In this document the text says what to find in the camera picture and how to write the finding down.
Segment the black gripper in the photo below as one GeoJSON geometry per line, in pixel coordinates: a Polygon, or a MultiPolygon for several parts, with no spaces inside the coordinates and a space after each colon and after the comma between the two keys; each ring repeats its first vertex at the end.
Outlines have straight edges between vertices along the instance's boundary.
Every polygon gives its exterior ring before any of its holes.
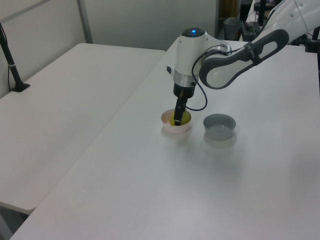
{"type": "Polygon", "coordinates": [[[175,111],[173,115],[173,123],[175,126],[181,126],[187,123],[186,103],[183,99],[190,99],[195,92],[195,86],[180,86],[174,83],[173,94],[178,98],[176,101],[175,111]]]}

